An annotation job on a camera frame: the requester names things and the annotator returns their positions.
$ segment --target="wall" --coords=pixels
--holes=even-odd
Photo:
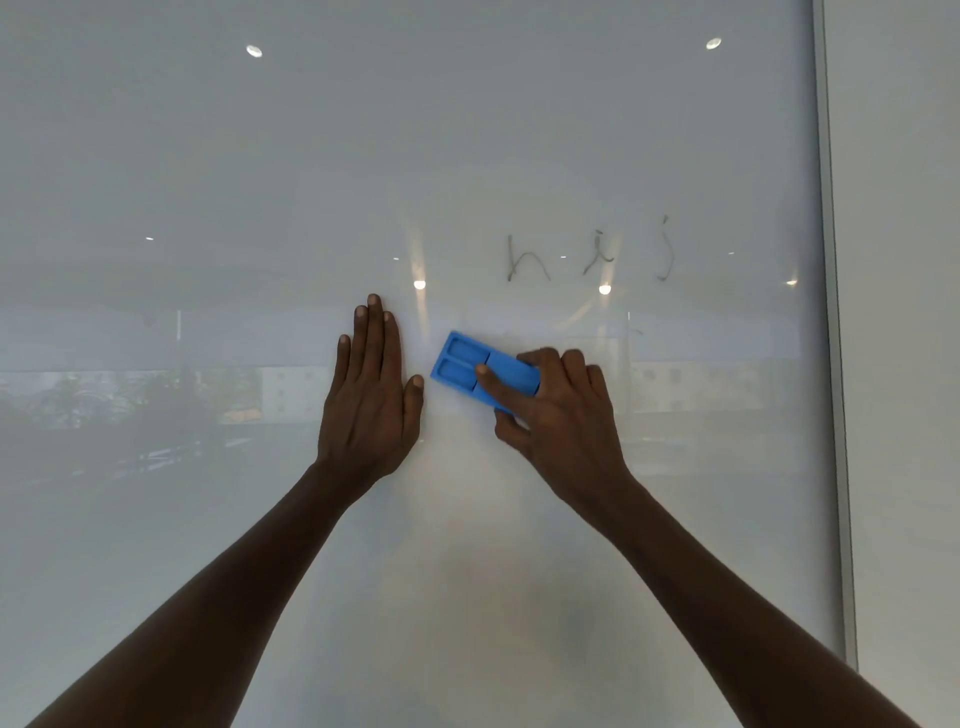
[[[960,716],[960,5],[826,0],[859,667]]]
[[[371,291],[411,373],[452,328],[583,348],[636,475],[841,648],[806,2],[6,6],[0,722],[297,479]],[[426,398],[237,726],[735,725],[492,412]]]

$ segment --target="finger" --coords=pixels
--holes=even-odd
[[[337,365],[333,368],[333,381],[330,382],[330,393],[332,397],[344,385],[347,380],[347,367],[350,363],[350,337],[344,334],[337,342]]]
[[[587,376],[587,362],[584,360],[584,353],[579,349],[568,349],[564,352],[561,361],[564,363],[566,378],[570,384],[581,394],[593,394],[590,387],[590,378]]]
[[[558,387],[569,386],[564,364],[556,349],[551,347],[537,349],[535,352],[518,354],[516,358],[540,370],[541,389],[555,390]]]
[[[590,364],[587,367],[587,376],[590,378],[590,388],[596,392],[597,397],[609,402],[610,395],[607,393],[607,381],[603,377],[603,370],[596,364]]]
[[[347,379],[354,380],[363,369],[364,353],[367,350],[367,307],[358,305],[353,311],[353,344],[350,346],[350,364]]]
[[[396,316],[390,311],[383,314],[383,367],[380,369],[380,378],[390,381],[400,379],[403,369],[403,351],[400,346],[400,327],[396,323]]]
[[[367,297],[367,350],[363,355],[363,376],[380,379],[383,366],[383,304],[371,293]]]
[[[533,409],[533,400],[521,394],[513,387],[508,387],[500,377],[493,373],[493,370],[486,364],[477,364],[474,371],[477,375],[477,381],[498,404],[502,404],[511,412],[530,422],[530,412]]]
[[[407,452],[420,437],[420,413],[423,411],[423,377],[413,375],[403,389],[403,447]]]
[[[505,442],[529,460],[533,456],[530,430],[520,426],[516,417],[509,412],[498,409],[495,414],[496,427],[493,428],[493,433],[496,435],[496,439]]]

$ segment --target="whiteboard frame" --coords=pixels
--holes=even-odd
[[[824,0],[813,0],[813,42],[817,73],[817,122],[820,140],[820,193],[824,219],[824,265],[827,283],[827,332],[833,449],[836,458],[837,522],[840,544],[840,594],[843,609],[844,659],[857,669],[856,602],[853,589],[850,482],[847,471],[847,426],[840,352],[840,307],[837,295],[836,239],[833,225],[833,173],[830,164],[830,119],[827,73],[827,20]]]

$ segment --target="whiteboard eraser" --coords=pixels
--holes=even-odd
[[[505,407],[484,391],[473,373],[477,364],[486,364],[500,381],[513,387],[527,397],[533,397],[540,389],[540,372],[512,356],[481,344],[458,331],[451,331],[440,350],[437,363],[430,373],[431,379],[453,387],[465,395],[480,400],[491,407],[507,411]]]

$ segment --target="dark skin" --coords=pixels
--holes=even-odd
[[[527,398],[486,367],[496,436],[634,566],[748,728],[916,727],[717,561],[631,476],[603,373],[580,352],[522,354]],[[342,337],[317,461],[273,510],[31,726],[229,726],[287,601],[346,510],[417,442],[423,380],[400,378],[396,318],[370,296]]]

